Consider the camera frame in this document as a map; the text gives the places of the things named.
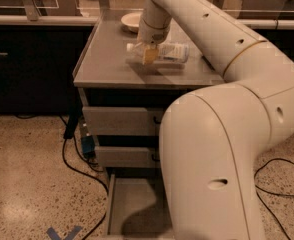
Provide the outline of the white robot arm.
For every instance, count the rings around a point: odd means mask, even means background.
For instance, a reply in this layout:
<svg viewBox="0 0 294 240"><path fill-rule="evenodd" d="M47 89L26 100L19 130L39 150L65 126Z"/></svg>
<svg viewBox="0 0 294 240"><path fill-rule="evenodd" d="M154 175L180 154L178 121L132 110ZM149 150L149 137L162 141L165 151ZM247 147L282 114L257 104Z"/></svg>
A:
<svg viewBox="0 0 294 240"><path fill-rule="evenodd" d="M160 125L175 240L265 240L253 166L294 133L294 62L207 0L147 0L139 37L176 21L223 78L175 100Z"/></svg>

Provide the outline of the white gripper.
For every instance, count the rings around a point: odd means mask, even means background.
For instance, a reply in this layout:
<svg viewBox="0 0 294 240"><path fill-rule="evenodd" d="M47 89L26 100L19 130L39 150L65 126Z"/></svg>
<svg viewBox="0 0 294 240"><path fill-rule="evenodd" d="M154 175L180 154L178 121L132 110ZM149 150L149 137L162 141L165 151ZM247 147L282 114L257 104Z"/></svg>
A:
<svg viewBox="0 0 294 240"><path fill-rule="evenodd" d="M163 43L169 33L170 26L156 28L148 25L143 19L139 22L137 41L148 45L158 45ZM142 63L144 65L152 64L158 57L158 48L146 46L143 49Z"/></svg>

